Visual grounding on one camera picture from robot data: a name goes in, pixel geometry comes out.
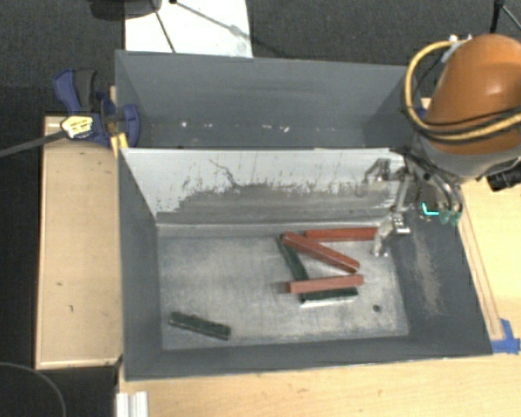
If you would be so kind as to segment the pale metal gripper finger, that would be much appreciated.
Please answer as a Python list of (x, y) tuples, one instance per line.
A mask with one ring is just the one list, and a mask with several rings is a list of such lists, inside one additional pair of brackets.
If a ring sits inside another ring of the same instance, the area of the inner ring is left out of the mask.
[(412, 233), (404, 215), (388, 215), (377, 227), (373, 238), (372, 255), (375, 257), (387, 256), (387, 243), (390, 237), (406, 236)]
[(376, 182), (386, 182), (390, 178), (392, 160), (387, 158), (377, 159), (373, 165), (366, 170), (363, 178), (365, 185), (372, 185)]

